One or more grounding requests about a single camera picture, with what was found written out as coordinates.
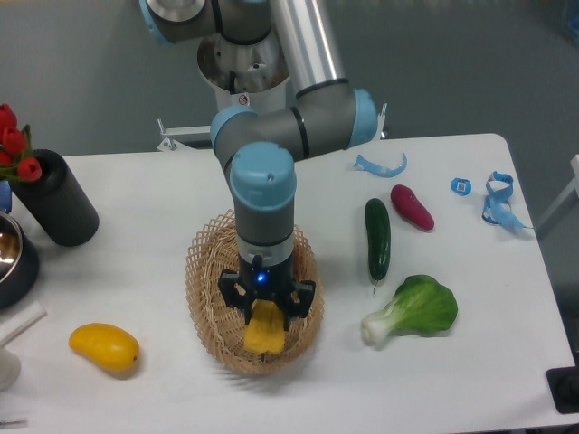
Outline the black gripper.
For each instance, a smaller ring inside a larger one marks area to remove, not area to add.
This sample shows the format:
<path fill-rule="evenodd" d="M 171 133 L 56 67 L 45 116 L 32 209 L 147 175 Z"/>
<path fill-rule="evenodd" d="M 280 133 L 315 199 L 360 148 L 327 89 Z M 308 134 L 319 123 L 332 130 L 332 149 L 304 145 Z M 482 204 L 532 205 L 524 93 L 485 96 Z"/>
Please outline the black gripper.
<path fill-rule="evenodd" d="M 315 281 L 293 279 L 293 265 L 292 254 L 281 263 L 268 267 L 262 265 L 257 270 L 239 257 L 239 274 L 224 269 L 218 278 L 218 288 L 225 305 L 241 311 L 244 324 L 248 326 L 256 299 L 274 301 L 282 313 L 283 330 L 288 332 L 293 318 L 308 316 L 316 295 Z"/>

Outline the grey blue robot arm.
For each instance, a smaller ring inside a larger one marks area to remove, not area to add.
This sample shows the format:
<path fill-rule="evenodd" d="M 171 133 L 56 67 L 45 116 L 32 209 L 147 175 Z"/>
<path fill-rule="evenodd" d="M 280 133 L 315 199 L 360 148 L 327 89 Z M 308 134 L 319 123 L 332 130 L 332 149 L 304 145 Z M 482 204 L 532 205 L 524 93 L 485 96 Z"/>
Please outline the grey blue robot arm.
<path fill-rule="evenodd" d="M 210 139 L 233 197 L 239 268 L 224 270 L 218 287 L 228 307 L 252 318 L 267 300 L 290 321 L 307 316 L 313 281 L 293 275 L 294 165 L 372 140 L 378 128 L 370 94 L 354 89 L 337 50 L 327 8 L 321 1 L 144 1 L 151 33 L 177 43 L 213 36 L 224 42 L 214 53 L 227 88 L 241 91 L 247 56 L 273 59 L 289 70 L 296 103 L 266 114 L 234 104 L 220 110 Z M 266 46 L 272 55 L 264 52 Z"/>

